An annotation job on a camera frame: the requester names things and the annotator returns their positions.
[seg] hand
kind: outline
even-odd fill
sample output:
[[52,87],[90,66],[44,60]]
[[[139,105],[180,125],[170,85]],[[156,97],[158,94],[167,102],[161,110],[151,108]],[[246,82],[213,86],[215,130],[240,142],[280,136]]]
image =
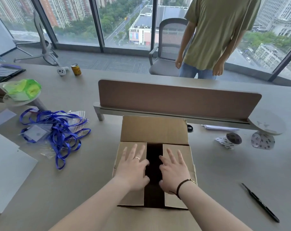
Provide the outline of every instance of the hand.
[[178,150],[179,162],[177,162],[170,149],[167,148],[167,152],[170,160],[162,155],[159,156],[159,159],[163,162],[163,164],[159,166],[159,169],[163,175],[163,180],[159,182],[159,186],[166,193],[175,194],[177,192],[178,185],[182,181],[190,179],[190,174],[180,150]]
[[179,55],[178,58],[175,60],[175,67],[180,69],[182,66],[182,62],[183,62],[183,57]]
[[120,181],[123,185],[128,186],[129,191],[141,190],[150,182],[148,176],[144,176],[145,167],[149,165],[149,161],[147,159],[139,161],[145,146],[143,145],[141,150],[135,154],[136,148],[137,144],[132,147],[128,156],[126,156],[127,147],[124,149],[114,177],[114,179]]
[[216,63],[216,65],[213,68],[213,75],[222,75],[223,74],[223,70],[224,70],[224,62],[222,62],[221,60],[218,60],[218,62]]

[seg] black string bracelet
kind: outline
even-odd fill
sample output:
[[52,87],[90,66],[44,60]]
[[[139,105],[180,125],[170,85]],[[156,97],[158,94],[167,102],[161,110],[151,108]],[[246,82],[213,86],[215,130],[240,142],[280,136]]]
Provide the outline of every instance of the black string bracelet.
[[178,187],[177,187],[177,193],[174,193],[173,191],[170,191],[170,192],[173,193],[173,194],[175,194],[179,199],[181,199],[181,198],[179,197],[179,190],[180,190],[180,187],[183,185],[183,183],[185,183],[185,182],[187,182],[187,181],[192,181],[193,183],[195,183],[195,181],[192,180],[192,179],[186,179],[186,180],[182,181],[182,182],[178,185]]

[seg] blue lanyard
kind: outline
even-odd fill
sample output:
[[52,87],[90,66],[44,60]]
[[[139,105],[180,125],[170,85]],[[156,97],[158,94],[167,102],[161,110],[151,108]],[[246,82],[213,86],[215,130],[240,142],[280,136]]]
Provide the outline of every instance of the blue lanyard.
[[[81,118],[80,116],[76,114],[68,114],[64,111],[57,111],[57,112],[51,112],[51,111],[42,111],[38,112],[36,116],[36,120],[32,120],[29,116],[29,122],[23,123],[24,116],[31,111],[36,111],[36,109],[30,108],[27,109],[25,112],[23,112],[20,117],[19,121],[23,125],[28,124],[53,124],[51,128],[51,133],[48,135],[47,139],[50,142],[51,147],[54,149],[56,153],[56,166],[57,169],[63,169],[65,166],[65,159],[70,155],[72,151],[78,151],[81,147],[81,138],[87,136],[91,129],[89,128],[83,128],[75,133],[71,132],[69,127],[74,126],[80,126],[87,122],[86,118]],[[67,118],[78,118],[79,122],[77,124],[69,125],[67,122]],[[27,137],[24,136],[24,132],[28,128],[21,130],[21,135],[25,140],[27,140],[30,143],[35,143],[34,140],[29,140]],[[78,136],[80,132],[88,131],[86,134]],[[61,150],[66,150],[67,153],[65,155],[62,155]],[[63,162],[62,166],[59,166],[59,159]]]

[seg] gray carpet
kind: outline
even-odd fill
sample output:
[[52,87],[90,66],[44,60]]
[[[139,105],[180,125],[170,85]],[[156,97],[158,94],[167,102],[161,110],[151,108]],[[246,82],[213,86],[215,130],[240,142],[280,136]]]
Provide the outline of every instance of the gray carpet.
[[[32,55],[41,54],[41,50],[38,48],[24,47],[23,49]],[[106,53],[87,53],[66,50],[55,50],[55,52],[58,54],[58,60],[59,63],[62,64],[62,66],[70,67],[72,64],[77,63],[81,69],[85,68],[149,74],[150,62],[147,57],[125,56]],[[12,52],[4,55],[2,59],[6,62],[13,62],[14,58],[26,58],[28,56],[29,55],[25,54],[24,52],[15,49]],[[22,60],[20,62],[28,64],[49,65],[47,62],[44,61],[43,58]],[[219,76],[217,80],[272,84],[270,82],[263,81],[251,76],[227,70],[224,71],[224,74],[222,76]]]

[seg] tape roll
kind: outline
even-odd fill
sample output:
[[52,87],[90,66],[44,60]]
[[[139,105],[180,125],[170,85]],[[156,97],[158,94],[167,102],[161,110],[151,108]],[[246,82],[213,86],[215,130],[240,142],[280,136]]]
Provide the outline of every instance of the tape roll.
[[275,139],[271,135],[267,135],[264,132],[257,131],[251,137],[251,145],[254,148],[271,150],[274,148]]
[[215,140],[230,150],[233,150],[235,146],[242,143],[242,138],[235,132],[229,132],[225,136],[218,137]]

